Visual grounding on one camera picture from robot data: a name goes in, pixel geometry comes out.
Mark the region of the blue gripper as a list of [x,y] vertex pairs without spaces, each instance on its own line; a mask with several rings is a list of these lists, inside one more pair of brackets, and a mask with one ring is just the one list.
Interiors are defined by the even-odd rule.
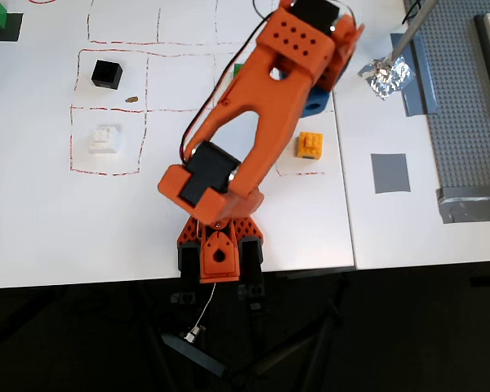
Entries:
[[320,86],[312,87],[305,102],[301,118],[322,113],[327,107],[330,96],[330,91],[324,90]]

